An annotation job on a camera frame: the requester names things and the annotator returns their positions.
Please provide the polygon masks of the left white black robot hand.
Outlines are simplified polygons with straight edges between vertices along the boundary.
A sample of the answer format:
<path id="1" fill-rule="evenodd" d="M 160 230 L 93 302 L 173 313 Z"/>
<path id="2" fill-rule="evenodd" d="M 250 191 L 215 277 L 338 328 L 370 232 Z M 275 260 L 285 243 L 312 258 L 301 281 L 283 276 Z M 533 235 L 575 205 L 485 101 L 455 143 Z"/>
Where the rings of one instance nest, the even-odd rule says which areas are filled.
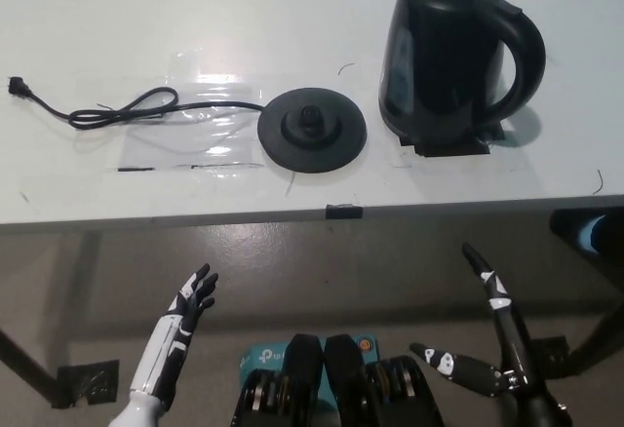
<path id="1" fill-rule="evenodd" d="M 212 297 L 218 275 L 205 263 L 176 293 L 151 333 L 131 383 L 132 392 L 156 398 L 163 411 L 171 408 L 176 383 L 203 312 L 215 304 Z"/>

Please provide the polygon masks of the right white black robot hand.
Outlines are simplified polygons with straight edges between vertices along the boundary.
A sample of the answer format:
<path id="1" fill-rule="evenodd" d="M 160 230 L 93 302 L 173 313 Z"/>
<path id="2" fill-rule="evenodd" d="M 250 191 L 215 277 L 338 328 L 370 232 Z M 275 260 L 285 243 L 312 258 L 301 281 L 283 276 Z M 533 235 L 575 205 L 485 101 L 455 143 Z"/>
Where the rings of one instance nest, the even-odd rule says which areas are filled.
<path id="1" fill-rule="evenodd" d="M 496 271 L 470 244 L 462 245 L 462 253 L 485 288 L 500 344 L 501 366 L 418 342 L 409 346 L 410 351 L 445 379 L 486 397 L 544 393 L 545 378 L 532 353 L 527 326 L 511 295 Z"/>

